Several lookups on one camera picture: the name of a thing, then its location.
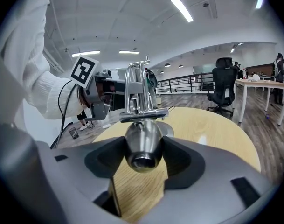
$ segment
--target railing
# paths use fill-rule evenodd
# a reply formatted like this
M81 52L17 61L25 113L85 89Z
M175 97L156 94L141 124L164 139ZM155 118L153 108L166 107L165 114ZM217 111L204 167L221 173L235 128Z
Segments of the railing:
M160 80L156 94L207 94L208 90L214 90L212 72Z

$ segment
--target wooden floor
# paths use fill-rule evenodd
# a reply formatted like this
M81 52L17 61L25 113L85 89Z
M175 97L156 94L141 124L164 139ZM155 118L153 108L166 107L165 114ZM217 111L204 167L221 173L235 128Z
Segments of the wooden floor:
M242 105L243 87L237 88L236 108L233 117L224 114L225 117L238 124L239 115ZM255 145L260 163L261 172L273 183L278 183L284 176L284 119L281 126L277 125L281 106L271 106L273 103L273 95L270 96L270 104L268 111L264 111L267 96L267 89L262 91L261 88L248 88L247 104L243 121L238 124L241 129L252 140ZM163 95L162 104L159 107L192 107L198 109L206 109L208 106L216 106L212 101L208 101L206 95ZM118 121L118 111L111 114L109 121L111 124ZM100 133L104 131L102 125L104 122L95 121L94 128L87 128L79 131L79 138L73 140L68 131L62 135L58 148L74 147L91 143ZM76 127L79 129L81 124L78 122L68 127L68 129Z

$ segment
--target round wooden table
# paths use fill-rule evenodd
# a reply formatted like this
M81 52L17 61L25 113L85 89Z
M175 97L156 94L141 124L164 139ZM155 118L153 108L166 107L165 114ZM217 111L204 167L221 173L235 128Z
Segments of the round wooden table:
M261 171L257 151L247 134L221 115L176 107L170 110L169 116L162 122L171 125L175 138L227 150ZM94 142L124 136L130 124L118 122L100 134ZM122 219L135 223L154 207L163 197L165 179L167 171L164 159L155 170L146 174L133 171L123 159L114 175Z

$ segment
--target table leg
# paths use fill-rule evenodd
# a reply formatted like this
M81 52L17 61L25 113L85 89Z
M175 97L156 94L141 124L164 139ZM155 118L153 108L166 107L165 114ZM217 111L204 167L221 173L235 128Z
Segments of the table leg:
M241 107L241 114L240 114L239 123L241 123L241 122L242 122L242 119L243 119L247 95L248 95L248 86L245 85L245 86L243 87L243 100L242 100L242 107Z
M267 88L267 100L266 100L265 111L267 111L267 109L268 109L269 96L270 96L270 87Z
M235 109L235 100L237 99L237 94L236 94L236 83L234 83L234 94L235 94L235 99L233 100L233 109Z
M280 119L278 120L278 123L277 123L278 125L282 124L283 117L284 117L284 104L283 104L283 107L282 107Z

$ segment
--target silver cylinder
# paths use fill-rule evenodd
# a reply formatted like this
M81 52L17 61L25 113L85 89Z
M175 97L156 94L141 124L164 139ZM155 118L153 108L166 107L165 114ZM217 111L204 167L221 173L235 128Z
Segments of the silver cylinder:
M162 157L162 133L156 122L150 119L132 123L126 131L128 165L139 173L155 169Z

